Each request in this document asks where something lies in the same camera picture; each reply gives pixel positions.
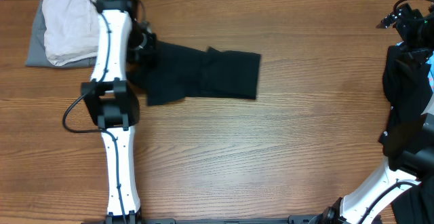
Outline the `black t-shirt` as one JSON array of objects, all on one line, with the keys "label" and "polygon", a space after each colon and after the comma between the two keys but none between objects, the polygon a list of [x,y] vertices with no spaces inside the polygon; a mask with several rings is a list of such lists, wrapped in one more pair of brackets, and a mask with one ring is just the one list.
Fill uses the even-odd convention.
[{"label": "black t-shirt", "polygon": [[261,55],[206,51],[161,42],[154,56],[142,58],[127,73],[130,83],[147,94],[147,105],[186,97],[256,99]]}]

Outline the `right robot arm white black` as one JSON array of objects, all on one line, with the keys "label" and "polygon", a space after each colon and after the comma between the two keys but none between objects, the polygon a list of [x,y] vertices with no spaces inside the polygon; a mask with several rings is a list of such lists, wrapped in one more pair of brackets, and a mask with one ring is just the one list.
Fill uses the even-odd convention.
[{"label": "right robot arm white black", "polygon": [[394,28],[382,76],[391,109],[378,139],[379,167],[352,193],[323,213],[293,216],[289,223],[379,223],[378,214],[400,195],[433,177],[433,8],[427,15],[399,0],[378,28]]}]

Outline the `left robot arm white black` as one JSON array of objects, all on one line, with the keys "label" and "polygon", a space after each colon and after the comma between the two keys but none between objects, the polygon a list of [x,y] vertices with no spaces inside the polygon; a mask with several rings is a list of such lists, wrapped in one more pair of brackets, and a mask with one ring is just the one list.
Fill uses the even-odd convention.
[{"label": "left robot arm white black", "polygon": [[96,0],[98,54],[81,93],[101,134],[108,171],[105,223],[142,223],[134,173],[135,126],[140,105],[127,82],[127,58],[151,48],[155,38],[136,21],[138,0]]}]

